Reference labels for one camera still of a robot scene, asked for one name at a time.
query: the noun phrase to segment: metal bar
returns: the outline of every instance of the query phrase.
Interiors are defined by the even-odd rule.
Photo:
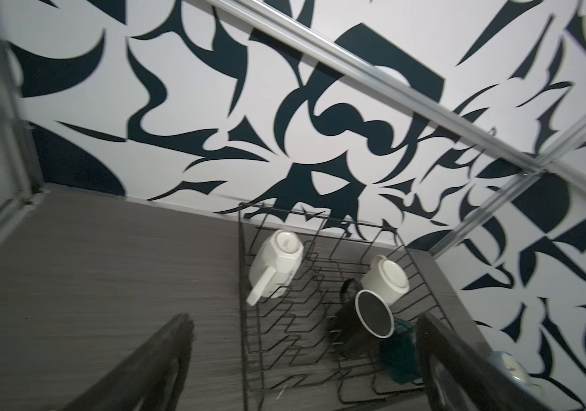
[[[434,100],[426,97],[400,80],[350,53],[343,47],[314,33],[271,6],[257,0],[207,0],[210,4],[233,14],[264,33],[278,39],[339,73],[354,79],[377,93],[420,114],[477,144],[491,155],[524,170],[541,169],[537,161],[514,147],[490,136]]]
[[[586,114],[585,116],[569,127],[560,138],[540,153],[537,161],[543,169],[547,169],[564,179],[568,183],[577,187],[586,193],[586,176],[575,171],[558,161],[565,153],[576,148],[586,138]],[[517,198],[528,187],[533,185],[540,177],[542,172],[530,172],[518,174],[508,183],[502,186],[496,193],[487,198],[487,200],[477,209],[468,214],[462,223],[458,224],[449,234],[442,238],[437,244],[432,246],[430,253],[439,257],[445,251],[453,248],[460,243],[470,231],[482,223],[489,220],[503,204]]]

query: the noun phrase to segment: gray wood surface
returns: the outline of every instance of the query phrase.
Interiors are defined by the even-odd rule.
[[[67,403],[178,312],[196,335],[179,409],[242,409],[238,224],[52,190],[0,249],[0,410]]]

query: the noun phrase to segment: black and white wallpaper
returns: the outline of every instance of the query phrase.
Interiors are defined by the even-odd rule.
[[[531,155],[586,113],[586,0],[266,3]],[[203,0],[0,0],[0,31],[51,182],[223,214],[239,201],[325,212],[427,249],[519,172]],[[544,368],[528,368],[557,409],[584,407],[586,308],[571,306],[586,306],[586,200],[546,176],[500,213],[514,217],[455,248],[473,261],[453,284],[495,349],[510,346],[501,334],[522,360],[541,351]],[[531,249],[519,274],[508,261],[530,245],[561,250],[560,265]],[[529,273],[563,266],[578,274],[535,288],[551,275]],[[585,376],[556,377],[570,367]]]

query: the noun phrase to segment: black wire dish rack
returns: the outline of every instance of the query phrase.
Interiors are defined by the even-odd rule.
[[[243,221],[247,210],[253,210],[248,216],[263,214],[258,226]],[[282,228],[281,221],[289,214],[307,222],[317,219],[317,229],[293,230],[304,243],[301,267],[281,297],[261,298],[251,307],[246,304],[251,290],[249,267],[261,244]],[[383,248],[378,242],[396,245]],[[239,287],[245,411],[374,409],[391,397],[399,399],[423,390],[420,378],[404,385],[393,382],[382,371],[377,350],[354,360],[344,359],[334,349],[337,331],[327,329],[329,319],[341,307],[341,284],[351,277],[360,278],[378,254],[396,261],[410,281],[410,291],[391,307],[395,317],[415,323],[422,312],[430,312],[451,326],[412,255],[390,227],[241,203]]]

